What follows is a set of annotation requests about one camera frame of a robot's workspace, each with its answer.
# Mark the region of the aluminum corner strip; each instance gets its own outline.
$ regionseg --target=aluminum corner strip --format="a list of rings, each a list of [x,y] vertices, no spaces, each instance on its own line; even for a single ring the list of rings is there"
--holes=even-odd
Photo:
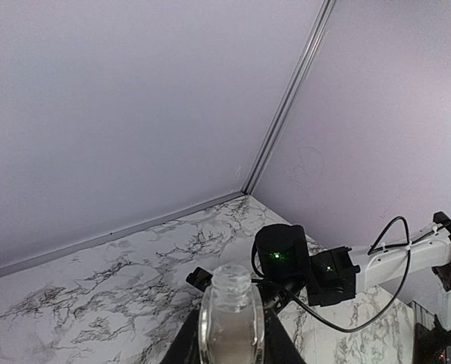
[[[261,144],[259,153],[255,158],[250,174],[242,188],[242,192],[247,195],[252,194],[257,187],[257,184],[265,170],[265,166],[271,157],[272,151],[279,140],[280,133],[286,125],[291,106],[296,98],[299,88],[301,87],[301,83],[308,74],[312,62],[318,52],[319,45],[321,44],[326,32],[327,22],[336,2],[336,0],[323,1],[321,10],[316,17],[315,24],[309,35],[308,42],[302,51],[298,64],[296,65],[289,84],[287,85],[286,92],[280,101],[274,118],[272,119],[271,126],[268,129],[266,137]]]
[[[45,264],[52,260],[59,259],[64,256],[68,256],[70,254],[79,252],[84,249],[93,248],[94,246],[98,246],[98,245],[102,245],[105,243],[109,243],[114,240],[122,239],[123,237],[127,237],[131,234],[135,234],[137,232],[152,228],[153,226],[164,224],[165,222],[169,222],[172,220],[176,220],[178,218],[182,218],[183,216],[194,214],[195,212],[202,211],[204,209],[208,209],[212,206],[231,201],[232,199],[236,199],[241,196],[244,196],[243,193],[241,193],[241,192],[231,193],[226,196],[218,197],[217,199],[212,199],[210,201],[190,207],[188,209],[184,209],[179,212],[175,212],[173,214],[163,216],[161,218],[156,218],[151,221],[143,222],[142,224],[134,225],[131,227],[126,227],[122,230],[114,231],[110,234],[106,234],[104,236],[97,237],[95,239],[91,239],[91,240],[84,241],[82,243],[77,243],[77,244],[74,244],[71,246],[67,246],[63,249],[58,249],[58,250],[55,250],[50,253],[42,254],[42,255],[36,256],[34,258],[26,259],[21,262],[17,262],[12,265],[2,267],[2,268],[0,268],[0,277],[4,277],[5,275],[17,273],[17,272],[23,271],[25,269],[33,268],[33,267],[36,267],[37,265]]]

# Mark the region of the white wall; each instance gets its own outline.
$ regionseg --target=white wall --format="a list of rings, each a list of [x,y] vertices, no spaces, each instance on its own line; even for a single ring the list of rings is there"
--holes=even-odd
[[[320,1],[0,1],[0,267],[240,190]]]
[[[255,196],[329,247],[451,216],[451,2],[338,1]],[[435,309],[436,284],[401,298]]]

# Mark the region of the baseboard trim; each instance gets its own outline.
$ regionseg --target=baseboard trim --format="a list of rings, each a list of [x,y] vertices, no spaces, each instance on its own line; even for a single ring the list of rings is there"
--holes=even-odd
[[[69,254],[73,254],[84,249],[93,248],[94,246],[102,245],[113,240],[122,239],[123,237],[127,237],[131,234],[135,234],[140,231],[152,228],[153,226],[164,224],[165,222],[176,220],[177,218],[182,218],[183,216],[191,215],[195,212],[207,209],[209,207],[218,205],[223,202],[231,201],[232,199],[236,199],[237,197],[241,196],[244,196],[244,193],[242,192],[231,193],[229,195],[222,196],[217,199],[212,199],[210,201],[200,203],[199,205],[190,207],[188,209],[175,212],[174,214],[163,216],[162,218],[156,218],[151,221],[146,221],[143,222],[142,224],[127,227],[119,231],[114,231],[102,237],[97,237],[95,239],[87,240],[82,243],[68,246],[63,249],[55,250],[54,252],[42,254],[41,256],[36,256],[35,258],[23,260],[21,262],[14,263],[12,265],[8,265],[6,267],[0,268],[0,277],[4,277],[5,275],[11,275],[13,273],[17,273],[19,271],[23,271],[28,268],[33,268],[36,267],[37,265],[45,264],[52,260],[68,256]]]

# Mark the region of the clear glass bottle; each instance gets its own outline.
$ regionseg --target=clear glass bottle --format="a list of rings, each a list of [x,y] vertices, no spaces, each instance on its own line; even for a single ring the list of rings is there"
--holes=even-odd
[[[264,311],[258,288],[240,265],[215,269],[199,316],[202,364],[262,364]]]

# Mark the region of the green led light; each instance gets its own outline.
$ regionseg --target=green led light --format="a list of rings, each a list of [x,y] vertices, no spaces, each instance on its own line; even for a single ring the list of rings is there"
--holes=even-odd
[[[281,253],[269,253],[269,257],[280,262],[285,262],[287,260],[286,256]]]

